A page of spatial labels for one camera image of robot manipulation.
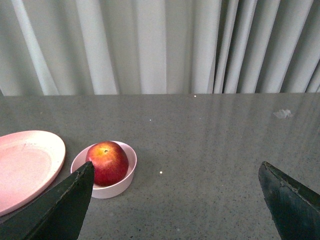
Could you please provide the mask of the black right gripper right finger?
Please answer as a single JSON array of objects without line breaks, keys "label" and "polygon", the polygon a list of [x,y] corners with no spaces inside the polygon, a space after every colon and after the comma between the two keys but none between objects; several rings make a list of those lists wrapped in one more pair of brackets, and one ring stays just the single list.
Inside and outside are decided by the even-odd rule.
[{"label": "black right gripper right finger", "polygon": [[264,161],[258,179],[282,240],[320,238],[320,195]]}]

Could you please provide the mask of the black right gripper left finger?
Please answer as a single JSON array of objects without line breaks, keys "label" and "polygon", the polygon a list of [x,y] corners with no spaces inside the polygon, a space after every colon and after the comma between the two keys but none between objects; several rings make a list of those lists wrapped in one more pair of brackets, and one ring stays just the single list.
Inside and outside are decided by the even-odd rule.
[{"label": "black right gripper left finger", "polygon": [[76,240],[86,216],[94,166],[83,164],[61,183],[0,225],[2,240]]}]

